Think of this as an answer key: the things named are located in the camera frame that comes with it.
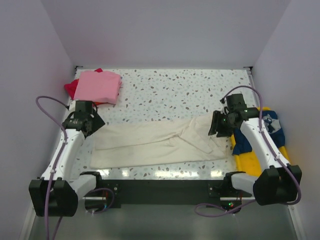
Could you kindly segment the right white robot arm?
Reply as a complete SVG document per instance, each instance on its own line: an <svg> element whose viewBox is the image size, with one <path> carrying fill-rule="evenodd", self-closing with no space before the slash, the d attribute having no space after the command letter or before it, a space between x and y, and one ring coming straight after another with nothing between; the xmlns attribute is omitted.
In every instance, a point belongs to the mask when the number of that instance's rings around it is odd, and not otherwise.
<svg viewBox="0 0 320 240"><path fill-rule="evenodd" d="M250 193L261 206L296 204L301 199L302 170L278 150L265 126L262 109L248 107L241 93L226 95L220 102L224 109L213 112L208 135L230 137L238 129L251 145L261 169L259 176L243 171L227 173L223 192L230 197L240 190Z"/></svg>

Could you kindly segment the cream t shirt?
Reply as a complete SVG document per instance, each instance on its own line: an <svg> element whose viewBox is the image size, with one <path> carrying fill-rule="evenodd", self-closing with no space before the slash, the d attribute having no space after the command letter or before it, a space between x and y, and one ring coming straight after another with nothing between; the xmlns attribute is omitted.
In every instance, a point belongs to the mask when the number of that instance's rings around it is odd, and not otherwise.
<svg viewBox="0 0 320 240"><path fill-rule="evenodd" d="M209 135L210 114L190 119L107 125L93 135L92 169L215 161L228 156L226 139Z"/></svg>

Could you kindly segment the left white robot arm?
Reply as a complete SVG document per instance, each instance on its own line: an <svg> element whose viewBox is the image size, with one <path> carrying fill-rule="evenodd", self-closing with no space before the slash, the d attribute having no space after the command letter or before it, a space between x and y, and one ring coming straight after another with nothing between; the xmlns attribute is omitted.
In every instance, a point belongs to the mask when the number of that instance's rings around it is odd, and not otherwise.
<svg viewBox="0 0 320 240"><path fill-rule="evenodd" d="M85 139L105 125L92 101L74 100L66 106L68 116L57 125L61 129L53 157L36 180L29 184L33 208L38 217L72 217L79 200L87 193L99 196L104 190L101 175L82 172L76 180L71 171Z"/></svg>

